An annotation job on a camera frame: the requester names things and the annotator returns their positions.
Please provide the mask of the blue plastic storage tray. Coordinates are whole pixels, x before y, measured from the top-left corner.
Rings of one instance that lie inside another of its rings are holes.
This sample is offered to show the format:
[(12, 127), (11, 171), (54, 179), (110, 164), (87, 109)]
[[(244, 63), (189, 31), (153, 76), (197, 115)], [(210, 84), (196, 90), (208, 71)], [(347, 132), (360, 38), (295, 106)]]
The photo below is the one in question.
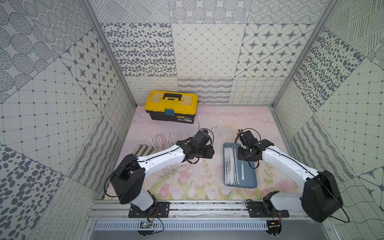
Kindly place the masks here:
[(224, 184), (228, 187), (254, 189), (257, 187), (257, 175), (254, 162), (239, 159), (238, 143), (224, 143)]

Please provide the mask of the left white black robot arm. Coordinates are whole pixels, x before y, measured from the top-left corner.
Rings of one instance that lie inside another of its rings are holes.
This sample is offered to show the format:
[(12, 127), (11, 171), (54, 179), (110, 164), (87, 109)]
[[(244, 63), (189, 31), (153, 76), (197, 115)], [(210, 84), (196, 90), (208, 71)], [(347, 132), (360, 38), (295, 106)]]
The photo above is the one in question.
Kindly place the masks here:
[(146, 214), (152, 214), (156, 211), (157, 202), (149, 191), (143, 189), (145, 179), (172, 165), (196, 164), (200, 159), (212, 159), (214, 140), (213, 132), (203, 128), (161, 152), (142, 157), (129, 154), (106, 182), (111, 183), (120, 204), (131, 204)]

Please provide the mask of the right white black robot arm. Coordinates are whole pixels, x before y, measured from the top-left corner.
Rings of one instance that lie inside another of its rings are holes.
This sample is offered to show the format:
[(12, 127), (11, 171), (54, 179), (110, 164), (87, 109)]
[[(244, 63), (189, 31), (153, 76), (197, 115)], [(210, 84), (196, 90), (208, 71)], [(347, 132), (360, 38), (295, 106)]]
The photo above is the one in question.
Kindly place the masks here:
[(301, 194), (273, 191), (263, 198), (263, 211), (294, 211), (307, 214), (312, 220), (322, 223), (342, 210), (344, 203), (334, 175), (310, 168), (288, 156), (271, 141), (256, 138), (251, 129), (239, 130), (237, 139), (243, 145), (238, 150), (238, 159), (246, 162), (264, 161), (291, 178), (302, 190)]

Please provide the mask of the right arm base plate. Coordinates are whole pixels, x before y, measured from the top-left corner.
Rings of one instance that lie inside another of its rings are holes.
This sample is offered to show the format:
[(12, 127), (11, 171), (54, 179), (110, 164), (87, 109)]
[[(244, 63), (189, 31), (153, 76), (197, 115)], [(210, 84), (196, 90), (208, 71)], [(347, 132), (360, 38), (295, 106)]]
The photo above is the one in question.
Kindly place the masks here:
[(278, 211), (273, 206), (265, 204), (264, 202), (254, 202), (247, 200), (245, 206), (248, 209), (250, 218), (289, 218), (288, 211)]

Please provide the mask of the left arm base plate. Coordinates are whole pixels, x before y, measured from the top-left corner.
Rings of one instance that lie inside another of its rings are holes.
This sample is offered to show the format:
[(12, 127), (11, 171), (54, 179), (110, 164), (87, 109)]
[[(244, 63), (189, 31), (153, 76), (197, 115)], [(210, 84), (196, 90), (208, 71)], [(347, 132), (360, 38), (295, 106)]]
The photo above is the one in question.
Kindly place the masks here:
[(138, 206), (131, 205), (129, 218), (168, 218), (170, 202), (156, 202), (147, 210), (142, 211)]

